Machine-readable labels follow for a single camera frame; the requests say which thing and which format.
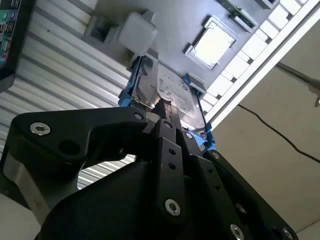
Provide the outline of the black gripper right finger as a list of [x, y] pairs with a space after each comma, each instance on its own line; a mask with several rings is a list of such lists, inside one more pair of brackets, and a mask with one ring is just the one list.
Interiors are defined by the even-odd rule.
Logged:
[[201, 151], [178, 110], [161, 102], [164, 209], [194, 240], [295, 240], [282, 217], [215, 150]]

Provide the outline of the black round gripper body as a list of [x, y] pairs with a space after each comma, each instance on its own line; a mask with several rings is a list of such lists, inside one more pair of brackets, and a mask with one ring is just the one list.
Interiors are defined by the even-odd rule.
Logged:
[[171, 160], [136, 162], [68, 196], [40, 240], [191, 240], [183, 169]]

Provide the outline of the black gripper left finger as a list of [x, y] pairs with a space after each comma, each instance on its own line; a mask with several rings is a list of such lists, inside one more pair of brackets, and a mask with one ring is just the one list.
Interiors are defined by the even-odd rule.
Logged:
[[162, 163], [162, 104], [24, 113], [0, 162], [0, 192], [44, 222], [72, 194], [133, 163]]

